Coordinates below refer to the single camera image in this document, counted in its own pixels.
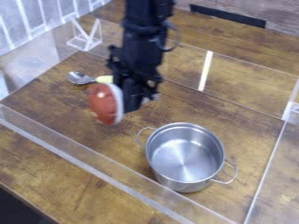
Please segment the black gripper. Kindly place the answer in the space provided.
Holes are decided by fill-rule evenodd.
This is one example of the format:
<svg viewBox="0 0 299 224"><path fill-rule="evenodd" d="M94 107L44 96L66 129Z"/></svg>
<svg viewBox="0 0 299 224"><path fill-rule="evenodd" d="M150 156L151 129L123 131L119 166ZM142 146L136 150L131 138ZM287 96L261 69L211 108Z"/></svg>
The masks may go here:
<svg viewBox="0 0 299 224"><path fill-rule="evenodd" d="M159 100L159 84L164 81L158 72L160 63L152 63L142 52L132 53L124 47L108 46L107 67L112 70L114 84L123 89L124 112L140 109L144 98Z"/></svg>

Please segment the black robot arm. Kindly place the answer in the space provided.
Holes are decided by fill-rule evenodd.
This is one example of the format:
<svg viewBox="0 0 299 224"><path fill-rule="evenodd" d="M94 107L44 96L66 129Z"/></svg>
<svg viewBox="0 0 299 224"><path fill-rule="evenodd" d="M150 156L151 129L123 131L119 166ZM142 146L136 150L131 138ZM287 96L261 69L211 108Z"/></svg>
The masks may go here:
<svg viewBox="0 0 299 224"><path fill-rule="evenodd" d="M158 100L159 84L164 81L158 67L167 47L168 30L180 31L168 20L174 15L174 0L126 0L123 18L123 45L108 47L107 67L112 70L114 84L120 89L120 108L124 113L140 109L144 100Z"/></svg>

